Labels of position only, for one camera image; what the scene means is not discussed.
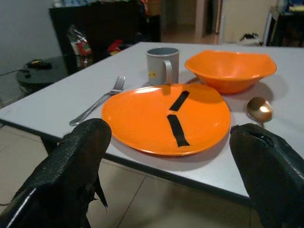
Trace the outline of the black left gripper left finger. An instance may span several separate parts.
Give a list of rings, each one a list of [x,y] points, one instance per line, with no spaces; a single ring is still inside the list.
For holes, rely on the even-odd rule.
[[[65,135],[16,191],[0,215],[3,228],[88,228],[88,207],[107,207],[99,167],[110,144],[109,124],[82,122]]]

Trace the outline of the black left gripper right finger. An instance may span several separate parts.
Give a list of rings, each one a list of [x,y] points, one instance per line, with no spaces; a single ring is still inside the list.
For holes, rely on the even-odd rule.
[[[277,134],[257,124],[234,125],[229,146],[265,228],[304,226],[304,160]]]

